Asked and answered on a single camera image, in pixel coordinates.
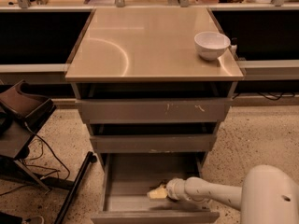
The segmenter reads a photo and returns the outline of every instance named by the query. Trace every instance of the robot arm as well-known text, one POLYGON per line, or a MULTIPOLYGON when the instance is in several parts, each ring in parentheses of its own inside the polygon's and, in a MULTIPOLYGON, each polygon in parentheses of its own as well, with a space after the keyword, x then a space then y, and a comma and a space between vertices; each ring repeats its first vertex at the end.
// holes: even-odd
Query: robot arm
POLYGON ((168 182, 166 196, 200 202, 211 199, 241 211, 241 224, 299 224, 298 185, 278 168, 260 165, 247 174, 243 187, 212 184, 198 177, 168 182))
POLYGON ((241 209, 242 188, 206 182, 198 177, 187 180, 175 178, 166 186, 168 197, 173 200, 218 201, 238 211, 241 209))

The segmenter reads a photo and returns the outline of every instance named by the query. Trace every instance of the drawer front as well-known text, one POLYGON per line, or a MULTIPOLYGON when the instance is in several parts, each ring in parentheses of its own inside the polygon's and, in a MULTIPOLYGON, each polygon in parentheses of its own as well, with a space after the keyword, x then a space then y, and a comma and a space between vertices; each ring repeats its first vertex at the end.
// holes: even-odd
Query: drawer front
POLYGON ((130 212, 100 213, 92 216, 94 224, 199 224, 214 223, 216 212, 130 212))
POLYGON ((215 134, 91 136, 93 150, 100 153, 155 153, 210 151, 215 134))
POLYGON ((199 176, 193 153, 109 154, 100 200, 93 223, 213 223, 206 203, 150 200, 147 193, 174 177, 199 176))
POLYGON ((223 121, 229 99, 78 101, 84 123, 223 121))

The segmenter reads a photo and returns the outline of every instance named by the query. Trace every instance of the speckled floor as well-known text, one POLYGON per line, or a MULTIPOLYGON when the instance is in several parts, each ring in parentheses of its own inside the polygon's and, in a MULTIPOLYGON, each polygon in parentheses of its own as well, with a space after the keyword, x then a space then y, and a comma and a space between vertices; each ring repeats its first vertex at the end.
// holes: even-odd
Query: speckled floor
MULTIPOLYGON (((234 106, 220 126, 217 142, 203 168, 204 179, 210 182, 241 186, 250 168, 258 164, 274 165, 299 183, 299 100, 285 98, 268 101, 264 98, 236 98, 234 106)), ((74 180, 88 151, 92 150, 89 134, 76 109, 57 109, 39 133, 71 171, 74 180)), ((41 145, 31 145, 29 158, 41 153, 41 145)), ((44 147, 44 156, 28 161, 66 171, 44 147)), ((49 170, 38 170, 47 173, 49 170)), ((88 169, 76 199, 65 216, 66 224, 91 224, 90 215, 98 212, 103 171, 99 162, 88 169)), ((20 184, 0 180, 0 195, 20 184)), ((45 193, 37 187, 25 187, 0 196, 0 210, 12 215, 41 215, 45 223, 53 223, 64 201, 66 191, 54 189, 45 193)), ((212 202, 211 209, 221 217, 218 224, 239 223, 239 212, 212 202)))

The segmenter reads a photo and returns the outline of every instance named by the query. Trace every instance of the gray cabinet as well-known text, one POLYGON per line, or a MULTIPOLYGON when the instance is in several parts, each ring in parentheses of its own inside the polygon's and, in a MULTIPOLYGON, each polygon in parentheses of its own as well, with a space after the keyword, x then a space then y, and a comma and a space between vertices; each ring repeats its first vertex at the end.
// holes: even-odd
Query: gray cabinet
POLYGON ((161 182, 201 176, 243 78, 229 50, 213 62, 196 54, 195 34, 217 31, 211 21, 204 7, 96 9, 66 74, 105 172, 94 223, 219 216, 206 203, 147 197, 161 182))

